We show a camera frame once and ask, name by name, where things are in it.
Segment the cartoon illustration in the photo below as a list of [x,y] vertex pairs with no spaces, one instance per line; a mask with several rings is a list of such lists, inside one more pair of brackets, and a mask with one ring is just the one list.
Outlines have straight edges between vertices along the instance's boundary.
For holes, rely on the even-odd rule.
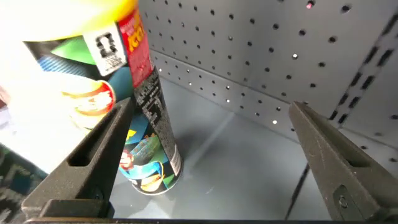
[[134,165],[134,156],[127,150],[123,150],[120,160],[120,170],[134,185],[138,185],[146,192],[156,191],[163,184],[164,169],[159,161],[150,162],[146,165]]

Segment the hole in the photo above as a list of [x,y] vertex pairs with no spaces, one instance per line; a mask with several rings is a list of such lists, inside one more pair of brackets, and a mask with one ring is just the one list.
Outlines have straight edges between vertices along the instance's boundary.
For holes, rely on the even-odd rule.
[[351,102],[349,103],[348,107],[349,107],[349,108],[354,108],[355,105],[358,103],[359,99],[360,99],[360,97],[355,96],[355,97],[353,98],[353,100],[351,100]]
[[372,47],[372,50],[369,52],[368,56],[366,57],[363,63],[369,63],[378,50],[379,50],[378,47]]
[[395,23],[398,20],[398,14],[395,14],[391,20],[388,22],[386,28],[384,28],[383,33],[381,35],[386,35],[390,33],[391,29],[394,27]]
[[343,114],[341,115],[340,119],[338,120],[339,124],[343,124],[343,122],[346,120],[348,114]]
[[330,115],[329,120],[333,121],[333,120],[336,118],[336,116],[337,116],[337,111],[334,111],[334,112]]
[[308,1],[305,6],[307,9],[311,9],[315,5],[315,1]]
[[341,13],[346,13],[351,9],[351,6],[349,4],[344,5],[343,7],[341,7]]
[[329,43],[335,43],[337,41],[337,37],[333,36],[333,37],[329,37]]
[[348,94],[347,94],[347,93],[344,93],[344,95],[341,97],[341,99],[340,99],[340,101],[338,102],[338,104],[339,104],[339,105],[343,105],[343,104],[346,102],[347,98],[348,98]]
[[358,80],[359,80],[359,78],[361,78],[361,76],[362,76],[362,73],[360,73],[360,72],[358,72],[356,75],[355,75],[355,77],[354,77],[354,79],[353,79],[353,81],[351,82],[351,86],[355,86],[357,83],[358,83]]
[[305,31],[305,29],[301,29],[301,30],[298,32],[298,34],[301,35],[301,36],[305,35],[306,33],[307,33],[307,32]]
[[386,50],[386,52],[381,56],[379,62],[377,63],[377,66],[382,67],[383,65],[385,65],[393,51],[394,50],[392,49]]
[[366,90],[367,88],[369,88],[369,85],[373,82],[374,80],[374,76],[369,76],[366,81],[363,83],[361,90]]

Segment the metal pegboard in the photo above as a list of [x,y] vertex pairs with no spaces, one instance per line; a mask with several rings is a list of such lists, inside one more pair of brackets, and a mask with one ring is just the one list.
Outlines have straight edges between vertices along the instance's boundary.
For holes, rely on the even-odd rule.
[[381,71],[383,70],[383,67],[389,61],[391,55],[397,48],[397,20],[398,11],[396,11],[396,14],[391,17],[390,21],[384,27],[382,34],[369,50],[362,66],[360,66],[348,89],[341,97],[339,105],[330,117],[332,124],[335,126],[341,126],[344,124],[347,117],[363,97],[364,93],[366,93],[378,75],[382,73]]
[[398,147],[397,64],[398,54],[393,52],[349,114],[344,128]]
[[309,102],[329,117],[398,2],[312,2],[154,0],[140,7],[152,49],[282,101]]
[[[298,142],[288,114],[289,104],[156,51],[151,50],[151,57],[165,79]],[[351,131],[340,131],[398,177],[398,151]]]
[[151,57],[160,76],[298,141],[288,115],[289,104],[156,51],[151,50]]

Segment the white surface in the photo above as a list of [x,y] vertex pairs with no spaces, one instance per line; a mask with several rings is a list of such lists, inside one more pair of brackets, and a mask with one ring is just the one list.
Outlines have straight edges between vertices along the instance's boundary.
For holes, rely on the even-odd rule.
[[70,121],[54,76],[40,71],[22,42],[0,45],[0,85],[10,95],[1,112],[0,142],[49,173],[83,139]]

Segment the screw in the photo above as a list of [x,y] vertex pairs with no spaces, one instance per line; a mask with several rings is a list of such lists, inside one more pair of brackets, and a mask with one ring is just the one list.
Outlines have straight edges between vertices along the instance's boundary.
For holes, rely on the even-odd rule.
[[344,196],[340,195],[340,198],[338,199],[338,203],[342,208],[347,208],[348,207],[348,202]]

